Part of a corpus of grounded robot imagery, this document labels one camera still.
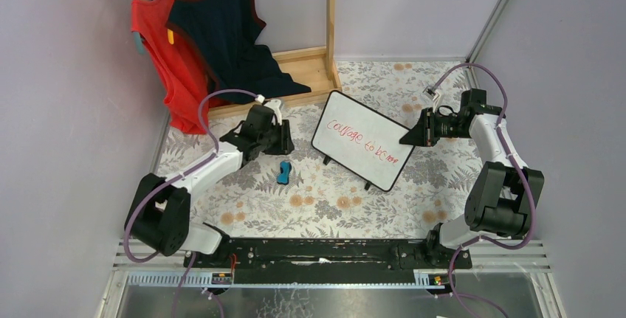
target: wooden shelf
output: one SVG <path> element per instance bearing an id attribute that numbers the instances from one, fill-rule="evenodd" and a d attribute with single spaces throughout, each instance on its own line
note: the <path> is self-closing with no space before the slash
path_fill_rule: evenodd
<path id="1" fill-rule="evenodd" d="M 334 90 L 341 91 L 341 82 L 337 74 L 337 67 L 332 61 L 328 78 L 326 69 L 326 47 L 312 47 L 274 54 L 281 70 L 289 73 L 295 82 L 311 87 L 309 93 L 289 95 L 281 97 L 287 106 L 303 106 L 306 104 L 321 103 L 326 101 L 329 93 Z M 246 114 L 251 104 L 219 106 L 209 110 L 209 119 L 233 117 Z"/>

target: red tank top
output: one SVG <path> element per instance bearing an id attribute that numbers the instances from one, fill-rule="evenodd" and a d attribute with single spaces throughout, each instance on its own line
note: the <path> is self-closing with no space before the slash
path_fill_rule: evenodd
<path id="1" fill-rule="evenodd" d="M 186 134 L 204 134 L 198 120 L 198 106 L 207 96 L 208 79 L 196 53 L 188 43 L 178 37 L 176 43 L 168 42 L 168 21 L 174 0 L 133 0 L 131 3 L 131 31 L 145 39 L 143 46 L 161 77 L 167 91 L 163 103 L 170 109 L 174 128 Z M 209 100 L 209 107 L 226 105 L 218 99 Z"/>

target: purple wall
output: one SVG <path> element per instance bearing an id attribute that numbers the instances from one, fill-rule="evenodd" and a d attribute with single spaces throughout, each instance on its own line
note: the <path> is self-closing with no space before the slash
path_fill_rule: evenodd
<path id="1" fill-rule="evenodd" d="M 511 0 L 478 59 L 509 93 L 517 151 L 546 176 L 538 236 L 569 318 L 624 316 L 625 22 L 626 0 Z"/>
<path id="2" fill-rule="evenodd" d="M 166 110 L 130 0 L 1 0 L 0 317 L 92 317 Z"/>

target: blue toy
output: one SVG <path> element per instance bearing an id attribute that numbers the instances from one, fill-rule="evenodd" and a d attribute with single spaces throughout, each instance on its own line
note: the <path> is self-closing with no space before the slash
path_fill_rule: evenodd
<path id="1" fill-rule="evenodd" d="M 292 171 L 292 164 L 288 161 L 281 162 L 281 173 L 278 174 L 277 182 L 282 185 L 289 184 L 289 172 Z"/>

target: wooden clothes rack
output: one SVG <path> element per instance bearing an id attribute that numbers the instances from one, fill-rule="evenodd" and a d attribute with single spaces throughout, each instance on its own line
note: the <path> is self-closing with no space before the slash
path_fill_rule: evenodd
<path id="1" fill-rule="evenodd" d="M 302 106 L 326 101 L 329 93 L 341 91 L 341 82 L 334 61 L 334 0 L 326 0 L 326 45 L 273 54 L 281 70 L 294 81 L 311 87 L 309 93 L 290 95 L 281 99 L 288 106 Z M 209 118 L 245 114 L 249 105 L 212 108 Z"/>

